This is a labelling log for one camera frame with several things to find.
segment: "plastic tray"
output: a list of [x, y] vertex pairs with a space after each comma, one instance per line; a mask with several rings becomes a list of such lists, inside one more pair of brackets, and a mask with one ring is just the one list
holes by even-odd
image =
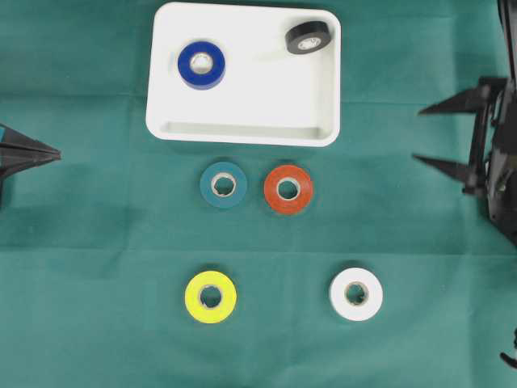
[[[285, 33], [321, 20], [332, 41], [305, 55], [286, 49]], [[221, 83], [198, 91], [177, 60], [192, 41], [225, 55]], [[340, 128], [341, 27], [329, 11], [171, 2], [154, 19], [146, 124], [167, 140], [327, 146]]]

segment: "green cloth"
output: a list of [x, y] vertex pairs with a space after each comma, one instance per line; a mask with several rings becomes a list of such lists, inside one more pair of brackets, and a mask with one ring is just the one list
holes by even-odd
[[[471, 116], [416, 113], [481, 75], [508, 74], [496, 2], [261, 2], [341, 20], [342, 128], [322, 149], [153, 137], [145, 102], [163, 3], [2, 1], [0, 121], [63, 156], [5, 184], [2, 386], [515, 384], [498, 353], [511, 352], [517, 325], [516, 250], [458, 183], [410, 157], [467, 160]], [[199, 191], [221, 159], [249, 182], [226, 211]], [[295, 217], [263, 199], [265, 176], [286, 161], [316, 189]], [[385, 291], [363, 323], [328, 298], [352, 265]], [[183, 304], [207, 268], [238, 291], [218, 325]]]

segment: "orange tape roll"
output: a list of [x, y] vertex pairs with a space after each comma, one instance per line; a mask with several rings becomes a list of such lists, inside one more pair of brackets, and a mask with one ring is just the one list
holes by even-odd
[[[280, 185], [290, 182], [296, 187], [293, 198], [284, 198], [280, 195]], [[273, 210], [280, 214], [292, 215], [303, 210], [313, 199], [314, 187], [309, 174], [305, 170], [286, 164], [274, 169], [266, 177], [264, 196]]]

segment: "white tape roll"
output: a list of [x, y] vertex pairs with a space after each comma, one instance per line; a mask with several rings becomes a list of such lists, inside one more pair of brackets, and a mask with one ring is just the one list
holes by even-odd
[[[364, 297], [360, 302], [348, 300], [347, 292], [351, 286], [363, 289]], [[382, 286], [371, 272], [362, 268], [348, 268], [339, 273], [329, 290], [330, 303], [334, 310], [351, 321], [364, 321], [374, 316], [382, 305]]]

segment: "yellow tape roll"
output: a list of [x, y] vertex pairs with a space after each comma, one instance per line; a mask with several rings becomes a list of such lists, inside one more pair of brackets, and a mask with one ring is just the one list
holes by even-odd
[[[215, 307], [207, 307], [201, 301], [201, 293], [207, 287], [216, 287], [221, 301]], [[206, 271], [198, 273], [188, 282], [185, 289], [185, 306], [190, 315], [202, 323], [219, 323], [232, 314], [237, 304], [237, 290], [233, 282], [223, 273]]]

